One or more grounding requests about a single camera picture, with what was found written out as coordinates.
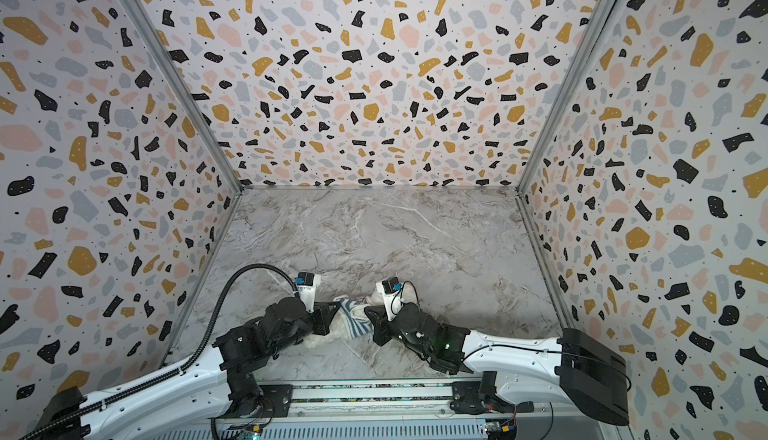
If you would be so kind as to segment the white fluffy teddy bear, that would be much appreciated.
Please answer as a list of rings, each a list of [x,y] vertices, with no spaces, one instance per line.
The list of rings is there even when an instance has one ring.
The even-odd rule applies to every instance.
[[[333,340],[352,340],[370,335],[373,330],[371,320],[365,314],[369,304],[352,299],[339,300],[340,308],[334,315],[327,335],[311,334],[303,344],[307,348],[315,348]]]

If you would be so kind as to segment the blue white striped knit sweater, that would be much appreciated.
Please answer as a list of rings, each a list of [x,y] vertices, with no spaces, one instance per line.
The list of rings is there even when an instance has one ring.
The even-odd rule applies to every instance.
[[[341,339],[354,339],[373,332],[371,322],[365,314],[365,302],[344,296],[335,298],[341,307],[334,317],[330,333]]]

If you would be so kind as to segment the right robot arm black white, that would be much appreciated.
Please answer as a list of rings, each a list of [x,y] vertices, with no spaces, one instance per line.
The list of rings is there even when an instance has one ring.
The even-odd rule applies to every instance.
[[[486,375],[494,381],[487,395],[504,406],[564,401],[599,422],[629,424],[625,360],[578,329],[538,340],[498,337],[440,323],[413,302],[395,314],[383,306],[368,306],[364,313],[377,345],[397,340],[443,374]]]

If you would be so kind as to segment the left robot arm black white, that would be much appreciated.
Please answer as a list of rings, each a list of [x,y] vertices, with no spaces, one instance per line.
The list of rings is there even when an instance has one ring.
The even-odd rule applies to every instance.
[[[254,377],[288,347],[326,335],[340,303],[307,307],[289,296],[153,374],[84,395],[76,387],[48,403],[30,439],[149,439],[202,418],[245,417],[268,408]]]

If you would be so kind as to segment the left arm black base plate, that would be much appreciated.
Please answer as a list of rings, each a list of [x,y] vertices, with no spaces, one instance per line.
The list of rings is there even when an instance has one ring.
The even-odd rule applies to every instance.
[[[243,393],[233,400],[216,418],[285,418],[290,409],[293,392],[292,384],[259,384],[253,392]]]

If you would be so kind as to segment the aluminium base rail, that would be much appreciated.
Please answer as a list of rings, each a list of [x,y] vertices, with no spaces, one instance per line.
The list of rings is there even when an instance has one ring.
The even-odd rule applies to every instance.
[[[296,381],[285,418],[202,418],[149,439],[629,439],[569,402],[532,402],[532,413],[454,413],[451,383],[478,377]]]

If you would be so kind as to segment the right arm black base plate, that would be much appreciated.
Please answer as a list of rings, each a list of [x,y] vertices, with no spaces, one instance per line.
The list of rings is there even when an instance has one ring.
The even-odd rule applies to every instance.
[[[451,383],[452,400],[450,409],[457,414],[485,415],[491,413],[514,414],[532,413],[534,404],[509,403],[503,400],[488,382],[457,381]]]

